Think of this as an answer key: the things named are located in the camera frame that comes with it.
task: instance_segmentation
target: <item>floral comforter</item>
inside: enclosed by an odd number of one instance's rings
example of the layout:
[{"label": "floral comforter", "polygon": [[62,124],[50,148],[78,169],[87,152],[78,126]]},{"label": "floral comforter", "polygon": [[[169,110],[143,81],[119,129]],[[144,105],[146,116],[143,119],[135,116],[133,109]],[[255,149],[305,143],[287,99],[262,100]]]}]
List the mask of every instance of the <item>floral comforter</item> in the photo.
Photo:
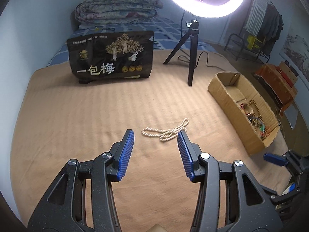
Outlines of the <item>floral comforter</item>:
[{"label": "floral comforter", "polygon": [[81,29],[106,24],[141,22],[157,16],[160,0],[84,0],[75,10]]}]

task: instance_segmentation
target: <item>metal screw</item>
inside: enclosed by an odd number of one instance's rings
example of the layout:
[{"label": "metal screw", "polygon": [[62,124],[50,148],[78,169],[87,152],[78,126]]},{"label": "metal screw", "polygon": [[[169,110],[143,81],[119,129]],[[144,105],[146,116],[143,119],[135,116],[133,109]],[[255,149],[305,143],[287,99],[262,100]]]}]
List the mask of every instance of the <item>metal screw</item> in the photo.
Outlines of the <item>metal screw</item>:
[{"label": "metal screw", "polygon": [[202,158],[202,159],[209,159],[210,158],[210,155],[209,155],[209,153],[201,153],[200,154],[200,157]]},{"label": "metal screw", "polygon": [[71,160],[69,160],[69,162],[68,162],[69,166],[73,166],[73,165],[75,165],[76,163],[77,163],[77,160],[76,160],[76,159],[71,159]]},{"label": "metal screw", "polygon": [[112,154],[109,153],[109,152],[106,152],[106,153],[103,153],[103,154],[102,154],[102,157],[103,157],[104,159],[108,159],[108,158],[110,158],[111,156],[112,156]]},{"label": "metal screw", "polygon": [[241,160],[236,160],[234,163],[238,167],[242,167],[244,165],[244,163]]}]

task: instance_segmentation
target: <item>cardboard box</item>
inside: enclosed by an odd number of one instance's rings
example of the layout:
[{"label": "cardboard box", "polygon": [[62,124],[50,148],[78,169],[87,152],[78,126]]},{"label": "cardboard box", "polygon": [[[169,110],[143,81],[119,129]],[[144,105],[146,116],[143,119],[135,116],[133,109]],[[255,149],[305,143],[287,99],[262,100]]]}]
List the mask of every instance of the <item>cardboard box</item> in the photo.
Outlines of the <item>cardboard box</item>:
[{"label": "cardboard box", "polygon": [[[236,72],[219,72],[209,84],[208,91],[231,121],[249,155],[270,146],[280,129],[278,120],[270,106],[243,75]],[[259,137],[240,108],[242,103],[250,100],[254,100],[264,124],[271,131],[264,140]]]}]

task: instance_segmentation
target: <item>tripod leg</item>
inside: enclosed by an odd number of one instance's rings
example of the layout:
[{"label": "tripod leg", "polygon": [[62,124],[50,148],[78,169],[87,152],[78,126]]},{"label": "tripod leg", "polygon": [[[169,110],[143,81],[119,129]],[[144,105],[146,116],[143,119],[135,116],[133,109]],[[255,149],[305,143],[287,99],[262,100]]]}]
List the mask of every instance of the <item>tripod leg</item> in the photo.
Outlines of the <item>tripod leg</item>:
[{"label": "tripod leg", "polygon": [[189,77],[188,77],[189,86],[192,86],[192,82],[193,82],[193,75],[194,75],[194,69],[196,66],[196,58],[197,58],[197,45],[198,45],[198,34],[194,34],[191,36]]},{"label": "tripod leg", "polygon": [[178,42],[178,44],[176,45],[176,47],[173,49],[173,51],[170,53],[170,55],[168,56],[168,58],[164,61],[163,64],[167,65],[168,62],[172,59],[172,57],[176,54],[177,51],[180,50],[181,46],[183,46],[183,44],[189,39],[189,37],[191,36],[191,33],[187,32],[186,35],[184,35],[180,41]]}]

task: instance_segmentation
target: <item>ring light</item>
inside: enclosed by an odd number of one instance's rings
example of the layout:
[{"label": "ring light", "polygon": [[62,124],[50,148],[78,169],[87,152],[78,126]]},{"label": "ring light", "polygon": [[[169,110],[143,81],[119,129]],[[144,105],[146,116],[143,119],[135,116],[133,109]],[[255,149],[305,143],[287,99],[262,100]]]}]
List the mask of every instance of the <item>ring light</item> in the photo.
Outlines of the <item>ring light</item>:
[{"label": "ring light", "polygon": [[172,0],[182,9],[198,17],[219,18],[234,12],[243,0],[229,0],[227,3],[215,6],[196,0]]}]

